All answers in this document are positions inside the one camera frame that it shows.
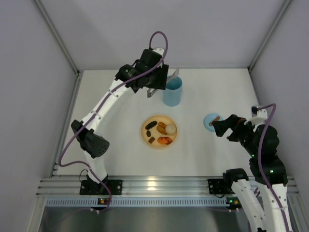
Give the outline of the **brown square chocolate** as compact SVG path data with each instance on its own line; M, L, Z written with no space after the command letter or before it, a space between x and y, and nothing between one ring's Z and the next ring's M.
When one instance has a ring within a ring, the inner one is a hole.
M148 143L152 144L153 142L155 141L155 138L154 137L151 137L148 141Z

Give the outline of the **red orange fried piece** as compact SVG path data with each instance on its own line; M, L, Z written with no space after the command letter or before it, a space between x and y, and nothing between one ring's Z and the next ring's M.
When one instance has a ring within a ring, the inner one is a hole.
M157 141L161 145L169 145L173 142L173 140L169 137L159 137Z

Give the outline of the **black spiky sea cucumber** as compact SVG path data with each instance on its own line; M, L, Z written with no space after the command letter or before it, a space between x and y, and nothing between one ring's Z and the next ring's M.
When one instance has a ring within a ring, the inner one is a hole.
M146 126L145 129L146 130L150 130L151 128L155 127L157 125L157 121L151 121L149 122Z

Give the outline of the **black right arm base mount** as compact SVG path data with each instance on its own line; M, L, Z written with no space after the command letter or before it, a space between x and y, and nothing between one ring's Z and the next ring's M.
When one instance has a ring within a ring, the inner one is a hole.
M209 193L212 195L225 195L229 193L226 182L221 178L208 179Z

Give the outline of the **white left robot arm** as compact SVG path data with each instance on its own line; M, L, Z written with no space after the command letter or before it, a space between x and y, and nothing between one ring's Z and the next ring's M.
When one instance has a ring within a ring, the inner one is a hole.
M126 64L117 72L101 101L80 121L74 120L71 128L86 157L88 172L82 181L81 195L107 195L108 175L103 155L110 143L103 132L118 109L143 87L165 89L169 67L163 63L163 48L147 48L133 65Z

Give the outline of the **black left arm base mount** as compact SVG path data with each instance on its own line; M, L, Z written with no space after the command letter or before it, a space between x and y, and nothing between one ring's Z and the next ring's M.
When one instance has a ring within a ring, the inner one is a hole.
M123 181L120 179L112 179L104 181L111 195L121 195ZM92 180L83 180L80 187L80 195L108 195L108 191L101 183Z

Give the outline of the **orange fried nugget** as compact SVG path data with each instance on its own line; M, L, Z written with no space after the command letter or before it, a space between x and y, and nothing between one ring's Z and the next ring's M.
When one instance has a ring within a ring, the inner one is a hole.
M165 128L165 127L167 126L167 125L166 125L165 123L163 123L163 122L159 122L158 125L161 126L161 127L163 127L163 128Z
M161 134L167 135L167 132L166 132L165 128L158 126L158 127L157 127L157 130L158 130Z

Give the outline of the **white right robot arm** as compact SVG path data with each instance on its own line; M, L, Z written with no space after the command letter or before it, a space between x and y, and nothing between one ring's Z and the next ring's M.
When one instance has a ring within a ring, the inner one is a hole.
M252 117L246 119L232 114L225 120L213 120L216 136L227 130L230 142L238 142L251 156L250 170L257 183L252 190L242 168L224 172L226 187L236 194L253 232L291 232L287 203L287 172L277 154L280 143L277 130L271 126L276 104L252 106Z

